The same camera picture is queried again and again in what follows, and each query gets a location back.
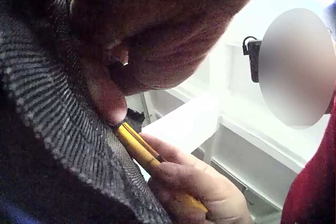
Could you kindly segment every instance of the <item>black device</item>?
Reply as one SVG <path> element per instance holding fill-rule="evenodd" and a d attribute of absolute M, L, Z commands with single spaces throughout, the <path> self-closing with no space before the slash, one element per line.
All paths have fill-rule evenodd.
<path fill-rule="evenodd" d="M 246 44 L 246 41 L 249 38 L 253 38 L 254 40 L 251 40 Z M 244 55 L 249 55 L 250 57 L 251 79 L 255 83 L 259 83 L 258 68 L 261 42 L 261 40 L 252 36 L 246 37 L 243 41 L 243 53 Z"/>

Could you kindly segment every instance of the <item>cable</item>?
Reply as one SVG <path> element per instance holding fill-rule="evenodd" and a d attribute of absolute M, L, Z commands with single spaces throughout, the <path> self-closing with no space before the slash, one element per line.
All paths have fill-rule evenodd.
<path fill-rule="evenodd" d="M 246 37 L 244 40 L 243 40 L 243 53 L 244 55 L 248 55 L 248 52 L 247 52 L 247 46 L 245 44 L 246 40 L 248 40 L 249 38 L 254 38 L 255 40 L 257 40 L 255 37 L 253 36 L 248 36 Z"/>

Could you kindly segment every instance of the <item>red sweater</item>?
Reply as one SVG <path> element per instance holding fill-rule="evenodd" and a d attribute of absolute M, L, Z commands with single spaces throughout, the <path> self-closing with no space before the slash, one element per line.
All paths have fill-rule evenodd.
<path fill-rule="evenodd" d="M 281 224 L 335 223 L 335 138 L 334 105 L 321 145 L 289 190 Z"/>

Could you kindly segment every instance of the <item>hand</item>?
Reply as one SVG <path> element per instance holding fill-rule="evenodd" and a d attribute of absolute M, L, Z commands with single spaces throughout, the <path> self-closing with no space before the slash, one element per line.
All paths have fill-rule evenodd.
<path fill-rule="evenodd" d="M 205 162 L 153 136 L 141 134 L 146 142 L 171 163 L 151 171 L 149 186 L 176 223 L 252 224 L 240 190 Z M 181 193 L 192 195 L 209 210 L 183 206 Z"/>

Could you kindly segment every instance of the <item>pencil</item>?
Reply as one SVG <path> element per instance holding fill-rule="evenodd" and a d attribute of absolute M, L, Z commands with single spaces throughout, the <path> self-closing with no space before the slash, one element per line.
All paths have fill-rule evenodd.
<path fill-rule="evenodd" d="M 114 133 L 130 156 L 134 158 L 149 175 L 154 167 L 166 161 L 126 122 L 119 124 L 114 129 Z M 199 208 L 205 213 L 208 212 L 208 209 L 191 195 L 183 195 L 180 200 L 187 206 Z"/>

